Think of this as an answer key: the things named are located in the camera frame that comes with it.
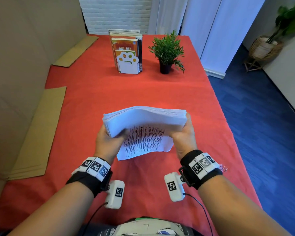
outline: red tablecloth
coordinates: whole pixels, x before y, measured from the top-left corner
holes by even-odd
[[[103,113],[142,105],[186,109],[192,116],[199,149],[228,167],[225,176],[260,205],[218,100],[193,45],[180,36],[185,73],[174,67],[169,75],[159,72],[158,59],[149,51],[153,36],[143,37],[143,72],[119,74],[108,36],[99,39],[70,67],[52,66],[46,88],[67,86],[46,174],[9,181],[0,199],[0,229],[16,227],[64,186],[71,172],[95,149]],[[130,218],[150,216],[181,222],[209,235],[203,209],[191,197],[172,202],[164,175],[178,171],[176,150],[149,153],[114,161],[112,179],[125,182],[122,207],[101,209],[95,222],[120,224]],[[184,185],[196,196],[195,189]],[[94,200],[87,220],[103,203],[106,193]]]

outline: wicker plant stand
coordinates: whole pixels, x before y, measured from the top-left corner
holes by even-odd
[[[283,48],[283,42],[274,41],[275,44],[265,43],[269,36],[259,36],[252,43],[249,55],[244,61],[246,71],[262,69],[270,59],[276,57]]]

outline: right hand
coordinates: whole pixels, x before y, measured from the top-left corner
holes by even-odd
[[[194,135],[194,128],[191,122],[191,116],[189,113],[186,113],[186,117],[187,122],[182,128],[182,131],[169,133],[169,136],[173,138],[179,160],[181,160],[190,151],[198,149],[196,137]]]

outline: blue floor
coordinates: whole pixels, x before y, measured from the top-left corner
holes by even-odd
[[[246,73],[246,56],[241,46],[209,80],[264,211],[295,236],[295,113],[263,71]]]

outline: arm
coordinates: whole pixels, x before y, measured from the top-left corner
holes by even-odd
[[[94,156],[113,163],[127,132],[116,138],[108,136],[104,125],[96,138]],[[94,199],[92,191],[80,182],[65,185],[38,210],[17,226],[9,236],[75,235],[81,227]]]
[[[180,160],[197,149],[189,113],[182,131],[172,132],[170,136]],[[290,235],[224,176],[215,176],[206,181],[199,187],[198,194],[221,236]]]

